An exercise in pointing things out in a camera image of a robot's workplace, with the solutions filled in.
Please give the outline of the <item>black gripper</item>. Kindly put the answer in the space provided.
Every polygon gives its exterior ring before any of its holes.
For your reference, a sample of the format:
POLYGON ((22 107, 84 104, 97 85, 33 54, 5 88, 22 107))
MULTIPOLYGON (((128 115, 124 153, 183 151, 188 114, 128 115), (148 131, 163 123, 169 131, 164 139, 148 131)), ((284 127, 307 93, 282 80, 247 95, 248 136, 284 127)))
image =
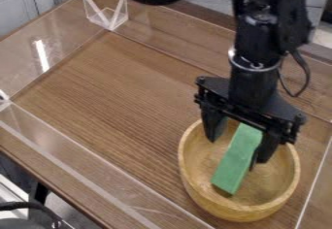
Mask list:
POLYGON ((195 102, 201 109, 205 136, 212 143, 224 134, 228 117, 264 132, 252 156, 250 170, 254 170, 258 164, 266 164, 271 160, 280 143, 296 143, 307 116, 283 99, 278 91, 267 103, 256 107, 229 99, 228 79, 200 76, 196 84, 199 91, 195 102))

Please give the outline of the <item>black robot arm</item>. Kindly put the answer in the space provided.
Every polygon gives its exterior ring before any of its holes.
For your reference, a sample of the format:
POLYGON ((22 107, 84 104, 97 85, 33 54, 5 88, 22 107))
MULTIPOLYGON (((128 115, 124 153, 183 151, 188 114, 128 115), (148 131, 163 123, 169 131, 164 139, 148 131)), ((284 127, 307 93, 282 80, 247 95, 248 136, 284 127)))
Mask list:
POLYGON ((227 120, 235 119, 263 134, 251 153, 254 165, 266 163, 280 145, 294 144, 307 117, 284 99, 279 88, 283 60, 292 56, 312 76, 299 48, 310 42, 312 22, 307 0, 232 0, 235 42, 228 51, 229 77, 199 77, 195 102, 201 109, 207 138, 223 135, 227 120))

